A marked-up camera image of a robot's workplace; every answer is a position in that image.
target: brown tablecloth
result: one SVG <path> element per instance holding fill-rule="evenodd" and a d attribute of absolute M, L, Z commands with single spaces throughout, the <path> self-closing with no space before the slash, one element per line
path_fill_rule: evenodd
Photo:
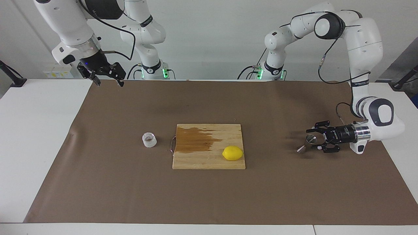
<path fill-rule="evenodd" d="M 25 222 L 416 225 L 384 146 L 295 152 L 347 84 L 127 81 L 92 86 Z M 341 106 L 343 118 L 353 117 Z M 240 123 L 246 170 L 172 170 L 178 123 Z M 141 136 L 153 132 L 154 148 Z"/>

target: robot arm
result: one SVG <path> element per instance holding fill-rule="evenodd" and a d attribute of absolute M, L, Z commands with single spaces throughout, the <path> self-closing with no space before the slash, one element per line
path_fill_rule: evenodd
<path fill-rule="evenodd" d="M 125 7 L 127 15 L 137 22 L 123 26 L 123 29 L 136 36 L 135 50 L 142 61 L 144 79 L 168 78 L 168 65 L 160 60 L 157 49 L 152 46 L 165 41 L 166 31 L 153 19 L 146 0 L 125 0 Z M 128 33 L 121 31 L 120 36 L 124 42 L 130 45 L 133 43 L 132 36 Z"/>
<path fill-rule="evenodd" d="M 117 62 L 109 64 L 77 1 L 33 1 L 45 21 L 61 39 L 61 43 L 52 50 L 52 55 L 58 63 L 69 64 L 79 60 L 77 68 L 84 78 L 91 79 L 99 86 L 100 80 L 96 75 L 106 75 L 123 86 L 125 71 Z M 116 17 L 120 17 L 123 12 L 118 2 L 111 1 L 110 4 L 116 7 L 113 11 Z"/>
<path fill-rule="evenodd" d="M 369 95 L 370 71 L 383 56 L 382 40 L 375 21 L 363 18 L 352 10 L 334 12 L 328 2 L 318 4 L 304 13 L 310 12 L 313 13 L 294 17 L 290 24 L 265 37 L 265 45 L 270 53 L 264 62 L 261 78 L 277 79 L 285 60 L 284 48 L 311 32 L 321 39 L 343 38 L 347 43 L 352 78 L 351 110 L 364 121 L 339 127 L 329 126 L 329 121 L 323 121 L 306 132 L 323 134 L 325 142 L 318 148 L 326 153 L 338 152 L 339 144 L 350 143 L 350 148 L 357 154 L 363 153 L 368 141 L 389 139 L 401 134 L 405 125 L 395 114 L 393 104 Z"/>

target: wooden cutting board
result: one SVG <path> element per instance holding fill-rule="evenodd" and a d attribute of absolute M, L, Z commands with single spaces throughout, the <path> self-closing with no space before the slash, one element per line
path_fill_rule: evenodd
<path fill-rule="evenodd" d="M 177 124 L 173 169 L 245 169 L 244 156 L 222 156 L 228 146 L 244 151 L 241 124 Z"/>

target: white table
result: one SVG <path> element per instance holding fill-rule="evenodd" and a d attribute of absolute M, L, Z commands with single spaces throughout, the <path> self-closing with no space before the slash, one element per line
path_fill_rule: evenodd
<path fill-rule="evenodd" d="M 32 79 L 0 99 L 0 234 L 418 234 L 418 226 L 21 224 L 90 84 Z M 391 100 L 407 126 L 383 144 L 418 201 L 418 110 L 387 84 L 370 84 L 370 93 Z"/>

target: yellow lemon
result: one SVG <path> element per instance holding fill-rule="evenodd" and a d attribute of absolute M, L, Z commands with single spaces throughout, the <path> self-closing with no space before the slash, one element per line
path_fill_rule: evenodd
<path fill-rule="evenodd" d="M 222 156 L 230 161 L 240 159 L 244 155 L 244 152 L 237 146 L 228 146 L 222 152 Z"/>

